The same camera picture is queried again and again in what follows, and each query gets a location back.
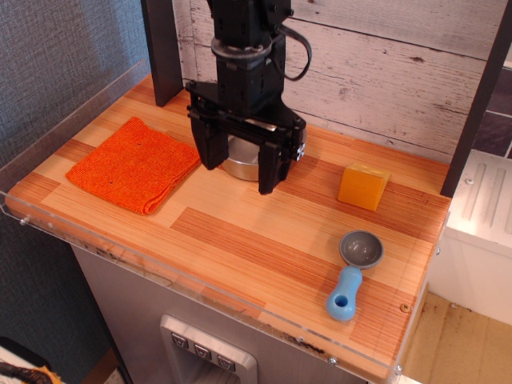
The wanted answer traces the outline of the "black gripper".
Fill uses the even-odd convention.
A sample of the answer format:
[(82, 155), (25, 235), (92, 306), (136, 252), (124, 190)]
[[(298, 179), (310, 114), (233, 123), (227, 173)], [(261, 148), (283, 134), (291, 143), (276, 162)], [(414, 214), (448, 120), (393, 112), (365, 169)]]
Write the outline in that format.
[[(229, 156), (228, 135), (259, 146), (258, 191), (271, 194), (288, 175), (292, 154), (306, 136), (306, 124), (282, 101), (286, 74), (286, 40), (264, 38), (236, 46), (214, 38), (216, 82), (187, 84), (191, 129), (202, 164), (208, 170)], [(268, 131), (247, 118), (278, 126)]]

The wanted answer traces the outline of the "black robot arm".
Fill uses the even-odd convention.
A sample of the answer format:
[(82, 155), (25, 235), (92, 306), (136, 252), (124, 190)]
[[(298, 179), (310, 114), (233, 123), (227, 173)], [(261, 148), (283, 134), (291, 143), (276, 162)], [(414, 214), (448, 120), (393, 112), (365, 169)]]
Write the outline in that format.
[(211, 50), (216, 82), (190, 81), (188, 107), (202, 164), (209, 170), (229, 157), (229, 138), (258, 147), (258, 190), (270, 194), (292, 162), (304, 155), (306, 122), (282, 100), (286, 40), (312, 54), (300, 33), (284, 26), (293, 16), (289, 1), (210, 1), (214, 20)]

